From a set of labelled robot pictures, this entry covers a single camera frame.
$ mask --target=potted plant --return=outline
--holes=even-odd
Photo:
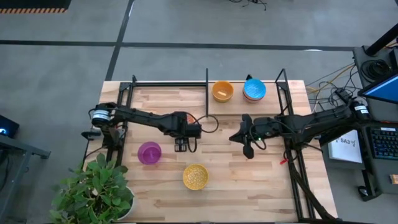
[[[126,217],[133,208],[134,194],[126,187],[127,167],[114,167],[103,154],[87,164],[86,170],[71,170],[76,177],[61,181],[62,186],[50,211],[53,223],[106,224]]]

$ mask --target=concrete floor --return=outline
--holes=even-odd
[[[66,14],[0,14],[0,40],[109,41],[119,34],[128,0],[73,0]],[[398,21],[394,0],[273,0],[261,5],[228,0],[135,0],[125,42],[360,46]],[[87,111],[97,102],[113,47],[0,45],[0,114],[21,124],[18,139],[52,151],[33,158],[12,213],[28,223],[48,221],[50,187],[69,175],[86,147]],[[113,80],[243,79],[248,73],[310,83],[352,62],[351,52],[122,48]],[[343,75],[335,82],[343,86]],[[357,86],[359,79],[354,77]],[[398,196],[362,202],[357,170],[329,166],[339,217],[395,223]]]

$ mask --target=keyboard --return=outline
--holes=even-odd
[[[371,147],[376,159],[398,160],[398,129],[371,128]]]

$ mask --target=red clip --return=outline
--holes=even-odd
[[[282,160],[279,164],[280,165],[283,165],[285,162],[287,162],[287,161],[289,161],[289,160],[287,160],[287,159],[284,159],[284,160]]]

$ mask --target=desk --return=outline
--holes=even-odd
[[[119,84],[104,82],[99,102],[116,102]],[[289,86],[295,114],[311,113],[304,82],[289,81]],[[205,93],[203,87],[135,87],[132,107],[157,114],[187,111],[199,117],[205,114]],[[210,111],[213,100],[210,94]],[[265,107],[262,115],[275,115],[279,101],[275,104]],[[216,116],[220,121],[219,129],[213,134],[202,133],[196,153],[176,153],[173,138],[157,129],[129,123],[122,165],[129,168],[126,179],[136,195],[137,207],[123,221],[297,221],[289,170],[287,164],[279,164],[283,159],[283,139],[266,140],[267,149],[255,149],[254,159],[247,160],[242,153],[243,145],[228,140],[238,132],[241,116]],[[211,118],[201,123],[207,130],[215,125]],[[155,141],[162,148],[160,162],[154,166],[142,165],[137,158],[139,146],[147,141]],[[87,153],[99,148],[101,143],[102,139],[90,142]],[[319,146],[317,141],[311,144]],[[95,157],[96,154],[92,154],[86,162]],[[303,157],[311,190],[329,213],[337,217],[322,154],[308,148],[303,150]],[[193,163],[203,164],[208,169],[210,179],[203,190],[188,190],[182,182],[184,169]],[[308,217],[303,193],[300,195],[305,217]]]

